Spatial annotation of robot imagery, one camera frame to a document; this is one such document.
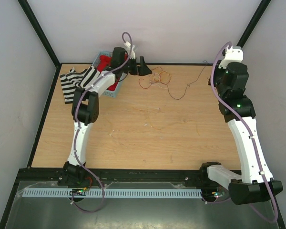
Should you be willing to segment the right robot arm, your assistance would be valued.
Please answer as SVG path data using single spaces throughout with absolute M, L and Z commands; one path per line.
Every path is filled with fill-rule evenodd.
M 226 67 L 217 63 L 209 81 L 220 98 L 219 110 L 234 137 L 241 174 L 219 162 L 203 163 L 199 173 L 203 185 L 218 183 L 229 191 L 236 205 L 273 200 L 283 190 L 282 182 L 275 180 L 270 172 L 259 143 L 254 106 L 245 95 L 248 78 L 243 63 L 231 62 Z

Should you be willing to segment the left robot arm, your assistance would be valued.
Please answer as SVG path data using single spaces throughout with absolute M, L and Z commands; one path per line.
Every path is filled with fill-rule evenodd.
M 89 179 L 86 164 L 86 147 L 90 130 L 97 121 L 102 94 L 115 83 L 120 83 L 128 74 L 146 76 L 152 70 L 144 57 L 136 59 L 131 47 L 115 47 L 112 53 L 99 54 L 94 63 L 78 73 L 71 69 L 62 78 L 73 85 L 73 94 L 68 98 L 72 104 L 74 135 L 71 151 L 63 166 L 64 180 L 80 185 Z

